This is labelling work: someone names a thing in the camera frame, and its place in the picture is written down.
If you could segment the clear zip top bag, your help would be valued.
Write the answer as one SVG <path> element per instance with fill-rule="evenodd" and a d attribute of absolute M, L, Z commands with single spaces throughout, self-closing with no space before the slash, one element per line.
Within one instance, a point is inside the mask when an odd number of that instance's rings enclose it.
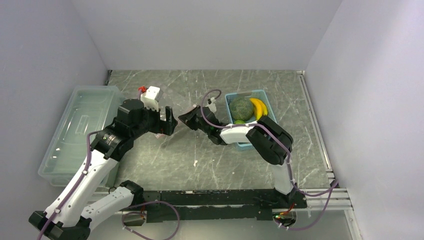
<path fill-rule="evenodd" d="M 188 113 L 196 107 L 196 104 L 193 103 L 189 97 L 184 97 L 176 90 L 168 88 L 165 85 L 161 85 L 160 89 L 163 92 L 158 102 L 160 119 L 163 121 L 166 120 L 166 106 L 171 107 L 172 114 L 177 121 L 177 126 L 174 129 L 174 133 L 176 133 L 183 128 L 183 123 L 178 119 L 178 116 Z"/>

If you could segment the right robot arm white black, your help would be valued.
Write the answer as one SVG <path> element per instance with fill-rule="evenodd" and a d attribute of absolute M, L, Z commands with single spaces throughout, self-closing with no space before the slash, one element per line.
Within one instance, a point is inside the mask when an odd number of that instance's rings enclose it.
<path fill-rule="evenodd" d="M 178 117 L 188 128 L 207 134 L 215 145 L 250 143 L 272 166 L 276 203 L 287 208 L 295 201 L 295 180 L 291 172 L 293 137 L 268 116 L 244 124 L 224 124 L 206 106 L 196 106 Z"/>

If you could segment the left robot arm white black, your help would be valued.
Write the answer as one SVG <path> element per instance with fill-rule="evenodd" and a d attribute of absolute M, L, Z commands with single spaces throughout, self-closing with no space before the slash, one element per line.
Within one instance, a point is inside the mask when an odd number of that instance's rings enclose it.
<path fill-rule="evenodd" d="M 86 240 L 115 212 L 139 209 L 144 203 L 144 189 L 131 180 L 93 204 L 88 201 L 137 138 L 148 132 L 170 136 L 177 124 L 170 106 L 165 107 L 162 120 L 159 109 L 148 108 L 139 99 L 125 100 L 110 125 L 87 135 L 86 158 L 62 193 L 44 211 L 34 211 L 29 217 L 28 221 L 39 230 L 37 239 Z"/>

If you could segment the light blue plastic basket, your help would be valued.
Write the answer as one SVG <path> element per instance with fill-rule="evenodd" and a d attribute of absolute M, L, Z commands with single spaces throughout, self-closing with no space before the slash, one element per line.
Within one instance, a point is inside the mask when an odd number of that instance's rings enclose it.
<path fill-rule="evenodd" d="M 256 90 L 251 90 L 251 91 L 243 91 L 243 92 L 232 92 L 232 93 L 227 93 L 225 94 L 225 107 L 226 107 L 226 111 L 227 111 L 227 115 L 228 115 L 228 119 L 230 121 L 231 124 L 234 124 L 235 119 L 232 117 L 231 112 L 230 112 L 230 103 L 232 100 L 236 99 L 237 97 L 245 97 L 247 99 L 250 98 L 255 98 L 255 99 L 259 99 L 261 100 L 266 108 L 267 108 L 267 113 L 268 113 L 268 117 L 270 119 L 272 119 L 274 122 L 278 123 L 278 121 L 276 120 L 275 114 L 273 112 L 273 109 L 271 107 L 271 104 L 268 100 L 268 96 L 266 94 L 266 92 L 262 89 L 256 89 Z M 247 122 L 253 122 L 255 121 L 255 117 L 252 116 L 249 121 Z M 245 150 L 250 150 L 253 149 L 253 145 L 251 143 L 247 143 L 247 142 L 237 142 L 235 143 L 235 148 L 238 151 L 245 151 Z"/>

